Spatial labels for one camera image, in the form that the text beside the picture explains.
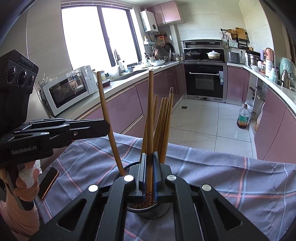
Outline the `left hand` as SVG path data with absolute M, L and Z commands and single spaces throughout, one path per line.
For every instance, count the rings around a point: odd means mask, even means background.
M 16 200 L 24 202 L 33 202 L 39 193 L 39 175 L 41 173 L 40 161 L 32 161 L 24 163 L 24 168 L 17 173 L 14 184 L 16 187 L 11 190 L 9 186 L 9 174 L 5 168 L 1 168 L 1 180 L 4 183 L 4 190 L 6 191 L 5 201 L 1 204 L 18 205 Z

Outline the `pink forearm sleeve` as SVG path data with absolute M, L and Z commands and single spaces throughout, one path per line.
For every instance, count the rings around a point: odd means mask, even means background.
M 39 228 L 36 204 L 32 210 L 22 210 L 7 192 L 6 201 L 1 201 L 1 240 L 29 240 Z

